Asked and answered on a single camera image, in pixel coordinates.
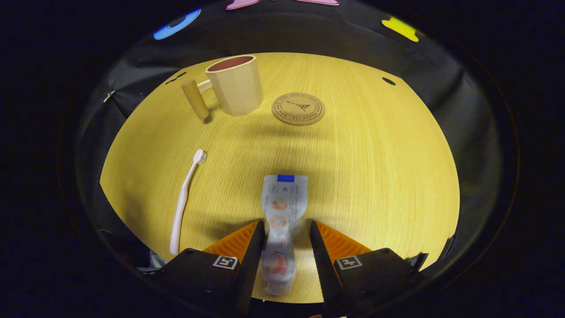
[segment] toothbrush bristles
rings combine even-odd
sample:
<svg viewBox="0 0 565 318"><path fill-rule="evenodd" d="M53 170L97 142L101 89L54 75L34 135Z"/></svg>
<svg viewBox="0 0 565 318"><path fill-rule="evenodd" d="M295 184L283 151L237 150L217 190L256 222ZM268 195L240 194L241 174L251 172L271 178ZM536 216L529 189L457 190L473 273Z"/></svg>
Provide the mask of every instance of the toothbrush bristles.
<svg viewBox="0 0 565 318"><path fill-rule="evenodd" d="M202 155L202 159L200 159L200 161L198 161L198 164L199 164L199 165L203 164L204 161L206 160L206 157L207 157L207 156L208 156L208 155L207 155L206 153L204 153L204 154Z"/></svg>

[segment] mug handle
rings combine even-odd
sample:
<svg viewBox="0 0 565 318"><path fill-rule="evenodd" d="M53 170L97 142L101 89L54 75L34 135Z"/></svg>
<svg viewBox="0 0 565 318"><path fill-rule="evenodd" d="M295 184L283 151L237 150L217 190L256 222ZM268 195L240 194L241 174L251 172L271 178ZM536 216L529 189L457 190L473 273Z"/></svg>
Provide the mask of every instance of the mug handle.
<svg viewBox="0 0 565 318"><path fill-rule="evenodd" d="M188 103L192 106L192 109L196 113L196 116L200 119L205 119L210 115L208 107L202 98L202 93L212 88L212 83L210 80L205 80L202 83L196 85L196 80L191 79L181 85L184 96L188 100Z"/></svg>

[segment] round coaster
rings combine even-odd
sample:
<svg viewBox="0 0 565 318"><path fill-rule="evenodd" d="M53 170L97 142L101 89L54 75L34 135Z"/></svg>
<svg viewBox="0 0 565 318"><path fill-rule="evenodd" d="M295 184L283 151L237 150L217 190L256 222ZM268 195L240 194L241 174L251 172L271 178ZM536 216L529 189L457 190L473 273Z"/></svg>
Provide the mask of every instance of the round coaster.
<svg viewBox="0 0 565 318"><path fill-rule="evenodd" d="M310 94L288 93L275 100L272 111L284 123L304 126L320 121L325 114L325 106Z"/></svg>

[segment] white toothbrush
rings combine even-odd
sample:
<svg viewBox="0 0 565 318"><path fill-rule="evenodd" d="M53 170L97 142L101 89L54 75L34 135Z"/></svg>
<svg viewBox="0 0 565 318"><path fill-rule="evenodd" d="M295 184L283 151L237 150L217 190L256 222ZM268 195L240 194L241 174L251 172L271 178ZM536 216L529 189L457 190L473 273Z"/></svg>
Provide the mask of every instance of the white toothbrush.
<svg viewBox="0 0 565 318"><path fill-rule="evenodd" d="M199 149L194 154L192 158L192 166L188 170L188 174L182 183L180 188L179 200L177 201L177 208L175 212L175 220L173 221L173 230L171 232L171 241L169 243L169 253L177 255L179 253L179 241L180 241L180 225L182 222L182 213L184 212L184 206L186 205L186 199L188 198L188 183L190 178L194 174L197 165L201 165L206 160L206 153L204 150Z"/></svg>

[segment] mug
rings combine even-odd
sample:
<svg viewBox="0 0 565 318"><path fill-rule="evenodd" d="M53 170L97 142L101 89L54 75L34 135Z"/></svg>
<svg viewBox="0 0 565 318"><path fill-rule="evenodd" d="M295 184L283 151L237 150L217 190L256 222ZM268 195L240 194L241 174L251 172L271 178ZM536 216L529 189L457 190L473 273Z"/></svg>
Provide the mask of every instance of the mug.
<svg viewBox="0 0 565 318"><path fill-rule="evenodd" d="M221 109L228 115L246 115L259 108L263 94L257 57L240 55L223 59L208 67L206 76L208 80L198 85L194 79L181 85L198 118L210 115L202 98L202 93L210 88L214 89Z"/></svg>

